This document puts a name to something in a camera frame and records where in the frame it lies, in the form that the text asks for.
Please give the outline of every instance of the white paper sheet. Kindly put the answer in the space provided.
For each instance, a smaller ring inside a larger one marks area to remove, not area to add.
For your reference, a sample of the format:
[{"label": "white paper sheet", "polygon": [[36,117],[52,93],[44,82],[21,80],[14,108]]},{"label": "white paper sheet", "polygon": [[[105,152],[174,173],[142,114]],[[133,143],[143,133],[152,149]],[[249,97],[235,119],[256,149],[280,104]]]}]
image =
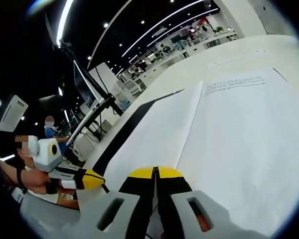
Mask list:
[{"label": "white paper sheet", "polygon": [[213,84],[177,169],[234,223],[271,236],[299,202],[299,98],[273,70]]},{"label": "white paper sheet", "polygon": [[202,87],[200,83],[154,103],[111,159],[104,175],[110,190],[119,190],[136,169],[158,165],[176,167]]}]

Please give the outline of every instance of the black strap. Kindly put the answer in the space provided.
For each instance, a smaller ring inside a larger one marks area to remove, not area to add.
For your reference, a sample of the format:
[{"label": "black strap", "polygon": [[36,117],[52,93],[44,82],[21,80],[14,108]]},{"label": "black strap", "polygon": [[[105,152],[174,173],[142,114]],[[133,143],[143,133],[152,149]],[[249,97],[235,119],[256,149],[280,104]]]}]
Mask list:
[{"label": "black strap", "polygon": [[26,192],[27,189],[26,187],[24,186],[24,184],[22,183],[22,179],[21,179],[21,172],[23,171],[24,169],[23,168],[17,168],[16,169],[16,179],[18,181],[18,185],[19,187],[22,189],[23,192]]}]

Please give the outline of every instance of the white wall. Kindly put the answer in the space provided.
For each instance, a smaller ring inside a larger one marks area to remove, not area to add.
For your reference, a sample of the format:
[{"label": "white wall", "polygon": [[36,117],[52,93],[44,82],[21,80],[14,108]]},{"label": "white wall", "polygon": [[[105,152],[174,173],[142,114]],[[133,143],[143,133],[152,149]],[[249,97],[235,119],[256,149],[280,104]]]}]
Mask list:
[{"label": "white wall", "polygon": [[295,31],[287,19],[281,16],[271,2],[268,0],[248,0],[248,2],[264,25],[267,34],[296,36]]},{"label": "white wall", "polygon": [[222,11],[219,11],[219,13],[217,14],[207,16],[206,18],[209,21],[210,25],[213,27],[213,29],[216,29],[218,26],[223,27],[223,29],[232,27]]},{"label": "white wall", "polygon": [[214,0],[235,29],[239,38],[267,35],[248,0]]}]

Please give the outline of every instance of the computer screen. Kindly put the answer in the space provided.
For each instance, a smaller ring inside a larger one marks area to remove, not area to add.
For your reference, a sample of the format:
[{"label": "computer screen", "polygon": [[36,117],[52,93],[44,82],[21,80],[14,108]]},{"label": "computer screen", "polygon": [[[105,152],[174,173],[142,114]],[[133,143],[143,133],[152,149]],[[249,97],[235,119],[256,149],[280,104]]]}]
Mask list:
[{"label": "computer screen", "polygon": [[85,78],[75,61],[73,61],[73,65],[75,85],[78,88],[78,91],[80,92],[81,96],[85,100],[87,107],[90,108],[93,102],[96,100],[96,98],[89,86],[87,85]]}]

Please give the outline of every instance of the blue shirt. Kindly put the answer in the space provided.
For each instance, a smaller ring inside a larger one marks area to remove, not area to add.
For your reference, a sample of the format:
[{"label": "blue shirt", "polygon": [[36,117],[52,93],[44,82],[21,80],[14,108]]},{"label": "blue shirt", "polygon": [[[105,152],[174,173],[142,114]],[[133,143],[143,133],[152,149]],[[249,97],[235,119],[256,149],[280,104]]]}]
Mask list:
[{"label": "blue shirt", "polygon": [[[46,138],[53,138],[55,136],[55,132],[52,128],[46,128],[44,132]],[[66,149],[66,143],[58,143],[58,144],[59,144],[61,154],[63,155]]]}]

